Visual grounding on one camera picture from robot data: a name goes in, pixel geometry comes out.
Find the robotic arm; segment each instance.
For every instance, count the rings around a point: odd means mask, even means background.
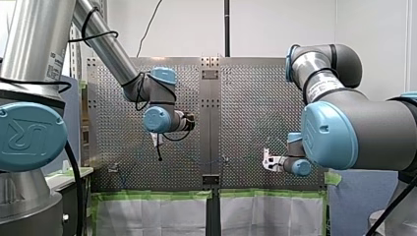
[[[303,150],[312,162],[338,170],[416,169],[417,106],[404,94],[370,101],[360,91],[362,66],[344,45],[293,46],[287,80],[303,92]]]
[[[65,84],[59,80],[71,21],[83,38],[90,38],[86,43],[113,74],[126,100],[149,104],[144,115],[149,132],[194,129],[194,115],[174,109],[176,73],[162,67],[138,72],[89,0],[19,0],[0,72],[0,128],[10,130],[0,135],[6,149],[0,154],[0,170],[40,168],[66,143],[61,118],[65,103],[58,85]]]
[[[0,61],[0,231],[5,235],[62,235],[62,198],[50,191],[40,168],[65,147],[77,170],[60,96],[70,86],[60,79],[71,22],[113,74],[126,100],[149,103],[144,115],[148,131],[194,129],[194,115],[174,109],[175,72],[161,67],[138,72],[89,0],[18,0]],[[75,173],[82,215],[82,184]],[[82,233],[81,219],[77,235]]]
[[[83,38],[110,32],[88,0],[76,2],[73,22]],[[87,43],[114,75],[128,101],[149,103],[144,116],[148,131],[163,134],[194,129],[193,114],[174,110],[176,75],[173,70],[157,67],[150,73],[138,73],[113,34],[88,40]]]

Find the green tape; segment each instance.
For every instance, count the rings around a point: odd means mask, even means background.
[[[284,198],[303,198],[303,199],[320,199],[323,198],[326,191],[288,191],[288,190],[221,190],[221,198],[245,198],[257,196],[271,196]]]
[[[335,172],[325,172],[325,183],[327,185],[337,186],[341,182],[341,175]]]
[[[211,191],[190,192],[153,192],[153,191],[121,191],[117,193],[92,194],[99,201],[117,200],[197,200],[211,198]]]
[[[80,89],[86,89],[87,81],[79,80],[79,87],[80,87]]]

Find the black cable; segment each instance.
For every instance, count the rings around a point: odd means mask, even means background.
[[[68,40],[68,42],[81,42],[81,41],[84,41],[85,43],[87,43],[87,40],[94,39],[94,38],[101,37],[101,36],[105,36],[105,35],[111,34],[111,33],[113,33],[114,34],[114,37],[116,37],[116,38],[119,36],[119,32],[118,31],[111,30],[111,31],[107,31],[107,32],[104,32],[104,33],[101,33],[101,34],[98,34],[98,35],[93,35],[93,36],[88,36],[88,37],[83,37],[83,38],[77,38],[77,39],[71,39],[71,40]]]
[[[87,46],[89,46],[89,43],[87,42],[88,40],[90,40],[90,39],[94,39],[94,38],[97,38],[97,37],[101,37],[101,36],[105,36],[105,35],[107,35],[107,34],[111,34],[111,33],[113,33],[114,34],[114,37],[118,37],[119,36],[119,32],[117,32],[117,31],[115,31],[115,30],[111,30],[111,31],[107,31],[107,32],[103,32],[103,33],[101,33],[101,34],[98,34],[98,35],[93,35],[93,36],[86,36],[86,31],[87,31],[87,26],[88,26],[88,24],[89,24],[89,20],[91,19],[91,17],[92,17],[92,14],[94,13],[94,12],[99,12],[100,10],[97,8],[97,7],[93,7],[90,11],[89,11],[89,13],[87,14],[87,16],[86,16],[86,20],[83,22],[83,26],[82,26],[82,28],[81,28],[81,38],[77,38],[77,39],[71,39],[71,40],[68,40],[68,42],[81,42],[81,41],[83,41],[83,42],[85,42],[86,43],[86,45]]]
[[[156,12],[157,12],[157,9],[159,8],[159,5],[160,5],[161,2],[162,2],[162,0],[159,0],[159,2],[156,4],[155,10],[153,11],[152,17],[150,18],[150,21],[148,23],[147,30],[145,31],[145,34],[144,34],[144,36],[141,39],[141,43],[139,44],[139,50],[138,50],[138,54],[136,55],[136,57],[139,57],[139,54],[141,54],[141,51],[142,51],[142,43],[144,42],[145,38],[148,35],[148,31],[149,31],[150,25],[153,22],[153,18],[155,17]]]
[[[180,138],[180,139],[178,139],[178,140],[175,140],[175,139],[169,138],[169,137],[167,137],[165,134],[162,134],[162,136],[163,136],[165,139],[167,139],[167,140],[169,140],[169,141],[171,141],[171,142],[180,142],[180,141],[185,140],[185,139],[186,139],[186,138],[190,135],[190,133],[191,133],[191,130],[189,130],[189,131],[187,132],[187,134],[185,134],[182,138]]]
[[[395,198],[395,200],[386,208],[384,213],[378,218],[374,225],[368,230],[366,236],[373,236],[374,233],[377,231],[378,227],[386,220],[390,213],[407,197],[407,195],[413,190],[415,185],[417,184],[417,175],[411,180],[408,186]]]
[[[137,76],[137,78],[139,78],[141,75],[143,75],[143,72],[140,72]],[[143,106],[141,106],[141,108],[138,107],[140,101],[144,101],[144,98],[141,96],[141,91],[144,88],[144,79],[145,77],[143,77],[139,83],[138,86],[138,95],[136,96],[136,102],[135,102],[135,108],[137,111],[142,111],[143,109],[145,109],[145,107],[147,107],[147,105],[149,104],[149,101],[147,101]]]
[[[87,208],[89,207],[88,206],[88,204],[89,204],[89,186],[90,186],[90,178],[88,177],[86,179],[86,198],[84,199],[84,209],[83,209],[83,211],[84,211],[83,227],[85,229],[84,231],[87,230]]]
[[[162,155],[160,154],[160,149],[159,149],[159,134],[156,134],[156,152],[157,152],[158,160],[162,161]]]
[[[7,84],[16,84],[16,85],[34,85],[34,86],[65,86],[59,90],[59,93],[62,93],[71,88],[71,83],[56,81],[56,82],[32,82],[32,81],[14,81],[10,79],[5,79],[0,77],[0,82]]]
[[[70,160],[71,166],[73,167],[74,178],[76,180],[77,189],[77,236],[83,235],[84,225],[84,201],[83,201],[83,182],[80,175],[80,169],[74,156],[73,150],[71,149],[70,143],[65,144],[65,151],[67,152],[68,159]]]
[[[224,54],[230,57],[230,0],[224,0]]]

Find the blue joint cap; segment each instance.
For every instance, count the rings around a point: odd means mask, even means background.
[[[301,140],[302,140],[301,133],[289,133],[288,134],[288,138],[287,138],[288,143],[294,143],[294,142],[301,141]]]
[[[171,116],[162,107],[153,106],[145,112],[144,124],[149,132],[163,134],[171,128]]]
[[[54,160],[68,140],[62,117],[50,107],[15,102],[0,106],[0,170],[24,172]]]
[[[312,172],[312,164],[306,159],[299,159],[292,164],[291,171],[297,176],[307,176]]]
[[[408,91],[401,95],[402,97],[408,97],[412,99],[417,99],[417,91]]]
[[[174,70],[166,67],[155,67],[150,71],[155,80],[175,86],[177,84],[177,74]]]
[[[346,170],[358,158],[358,139],[347,116],[325,101],[307,105],[301,116],[303,148],[309,160],[325,168]]]

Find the vertical metal post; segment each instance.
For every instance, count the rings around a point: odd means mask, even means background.
[[[25,82],[59,81],[76,0],[19,0],[0,77]],[[13,86],[2,89],[60,99],[58,86]]]
[[[230,0],[224,0],[225,57],[230,57]]]

